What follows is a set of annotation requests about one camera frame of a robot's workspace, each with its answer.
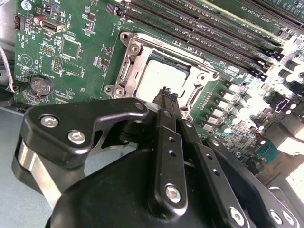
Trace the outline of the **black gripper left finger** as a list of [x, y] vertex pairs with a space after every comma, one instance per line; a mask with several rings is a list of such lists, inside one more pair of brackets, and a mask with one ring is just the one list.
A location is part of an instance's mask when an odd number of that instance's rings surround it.
[[26, 111], [15, 153], [17, 178], [52, 209], [73, 184], [141, 149], [155, 149], [148, 205], [155, 215], [188, 208], [182, 136], [169, 89], [136, 98], [37, 106]]

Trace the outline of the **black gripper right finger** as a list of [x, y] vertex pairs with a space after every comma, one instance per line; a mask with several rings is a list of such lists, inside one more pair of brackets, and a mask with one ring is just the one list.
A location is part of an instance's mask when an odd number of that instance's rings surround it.
[[215, 138], [201, 140], [181, 117], [177, 94], [170, 95], [186, 155], [208, 191], [211, 217], [217, 228], [298, 228], [294, 209], [276, 197]]

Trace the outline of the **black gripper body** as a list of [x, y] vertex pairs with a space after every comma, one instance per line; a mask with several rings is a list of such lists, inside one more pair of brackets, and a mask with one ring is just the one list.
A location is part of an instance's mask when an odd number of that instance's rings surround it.
[[136, 150], [69, 187], [48, 220], [49, 228], [215, 228], [218, 214], [198, 171], [185, 165], [188, 208], [166, 220], [149, 205], [155, 149]]

